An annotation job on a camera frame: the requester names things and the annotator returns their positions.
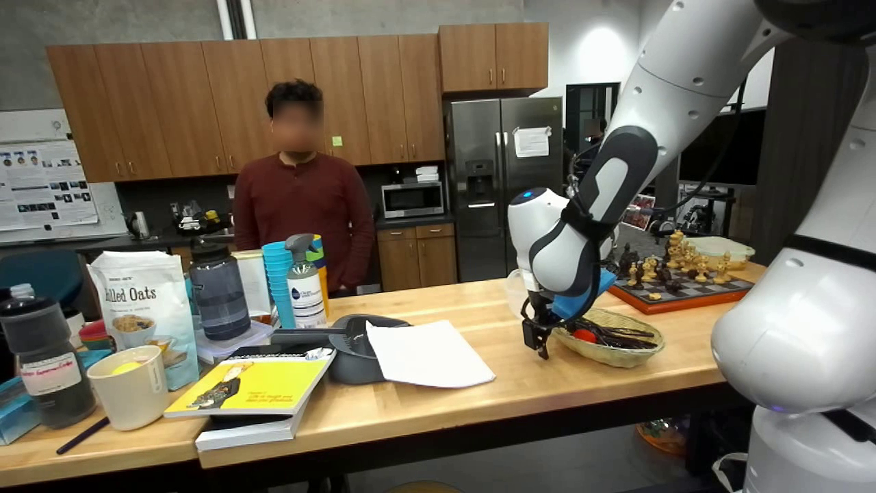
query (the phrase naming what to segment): wooden bowl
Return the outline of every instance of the wooden bowl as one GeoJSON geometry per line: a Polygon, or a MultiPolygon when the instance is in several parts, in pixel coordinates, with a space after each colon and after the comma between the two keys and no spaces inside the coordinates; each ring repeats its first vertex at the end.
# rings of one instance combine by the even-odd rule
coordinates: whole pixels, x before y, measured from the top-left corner
{"type": "Polygon", "coordinates": [[[597,341],[589,341],[589,339],[579,339],[568,328],[554,330],[554,336],[565,348],[571,348],[573,352],[580,352],[586,359],[595,359],[599,363],[609,363],[609,366],[641,366],[645,361],[649,361],[656,352],[661,352],[667,348],[664,333],[656,326],[649,326],[649,322],[645,322],[638,318],[628,318],[628,315],[605,311],[605,309],[593,309],[584,318],[595,321],[595,322],[599,322],[605,328],[638,328],[638,330],[656,333],[656,348],[615,348],[615,346],[597,346],[597,341]]]}

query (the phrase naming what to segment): stainless steel refrigerator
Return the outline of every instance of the stainless steel refrigerator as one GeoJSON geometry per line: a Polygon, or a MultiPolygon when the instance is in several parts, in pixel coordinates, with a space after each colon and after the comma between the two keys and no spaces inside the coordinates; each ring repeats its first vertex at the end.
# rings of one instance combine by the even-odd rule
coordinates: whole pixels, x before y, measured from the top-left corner
{"type": "Polygon", "coordinates": [[[565,195],[562,98],[446,100],[445,125],[460,278],[508,277],[509,200],[532,185],[565,195]]]}

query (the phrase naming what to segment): mug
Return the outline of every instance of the mug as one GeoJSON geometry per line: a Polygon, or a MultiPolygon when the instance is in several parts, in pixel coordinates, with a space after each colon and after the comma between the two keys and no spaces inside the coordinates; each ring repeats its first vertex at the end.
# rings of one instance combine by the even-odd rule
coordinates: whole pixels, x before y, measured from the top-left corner
{"type": "Polygon", "coordinates": [[[111,426],[137,430],[157,422],[167,409],[167,384],[159,346],[119,351],[89,369],[111,426]]]}

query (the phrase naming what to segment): cabinet door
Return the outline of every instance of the cabinet door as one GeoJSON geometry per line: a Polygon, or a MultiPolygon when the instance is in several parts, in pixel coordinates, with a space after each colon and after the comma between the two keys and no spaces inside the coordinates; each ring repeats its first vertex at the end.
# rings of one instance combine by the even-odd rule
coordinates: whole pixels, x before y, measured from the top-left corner
{"type": "Polygon", "coordinates": [[[497,36],[490,24],[446,24],[438,39],[445,94],[497,87],[497,36]]]}
{"type": "Polygon", "coordinates": [[[51,46],[48,54],[89,180],[122,177],[124,152],[116,125],[108,125],[108,91],[97,48],[51,46]]]}
{"type": "Polygon", "coordinates": [[[216,40],[204,43],[204,54],[222,136],[220,167],[233,176],[272,151],[263,52],[255,40],[216,40]]]}
{"type": "Polygon", "coordinates": [[[222,144],[204,46],[142,43],[142,57],[172,176],[222,176],[222,144]]]}
{"type": "Polygon", "coordinates": [[[360,39],[371,161],[411,161],[398,36],[360,39]]]}
{"type": "Polygon", "coordinates": [[[312,39],[315,83],[327,107],[327,151],[350,165],[371,161],[365,91],[357,39],[312,39]]]}
{"type": "Polygon", "coordinates": [[[378,229],[383,291],[419,287],[419,246],[415,228],[378,229]]]}
{"type": "Polygon", "coordinates": [[[312,83],[312,57],[311,39],[267,39],[259,40],[263,48],[267,83],[270,87],[278,83],[304,78],[312,83]]]}
{"type": "Polygon", "coordinates": [[[152,104],[152,78],[137,43],[97,43],[108,87],[104,125],[119,128],[122,177],[167,177],[172,167],[161,140],[161,120],[152,104]]]}
{"type": "Polygon", "coordinates": [[[438,39],[402,36],[400,48],[409,148],[416,161],[445,159],[438,39]]]}
{"type": "Polygon", "coordinates": [[[452,225],[416,228],[419,284],[458,281],[458,246],[452,225]]]}
{"type": "Polygon", "coordinates": [[[497,84],[504,91],[549,87],[549,24],[497,24],[497,84]]]}

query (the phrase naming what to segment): microwave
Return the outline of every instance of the microwave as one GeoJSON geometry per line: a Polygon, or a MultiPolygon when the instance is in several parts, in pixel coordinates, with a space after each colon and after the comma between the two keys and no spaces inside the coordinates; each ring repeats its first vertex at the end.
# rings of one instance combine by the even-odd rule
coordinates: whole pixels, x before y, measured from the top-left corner
{"type": "Polygon", "coordinates": [[[435,215],[445,214],[441,180],[383,183],[380,185],[383,220],[435,215]]]}

